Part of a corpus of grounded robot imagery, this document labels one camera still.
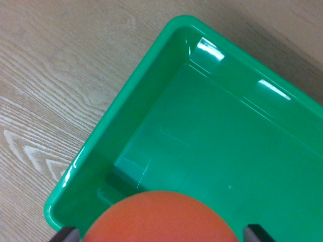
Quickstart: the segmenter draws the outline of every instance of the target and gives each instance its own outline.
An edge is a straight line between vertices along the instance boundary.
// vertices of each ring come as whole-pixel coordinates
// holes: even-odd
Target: orange ball
[[[212,209],[189,196],[165,191],[128,197],[106,210],[83,242],[239,242]]]

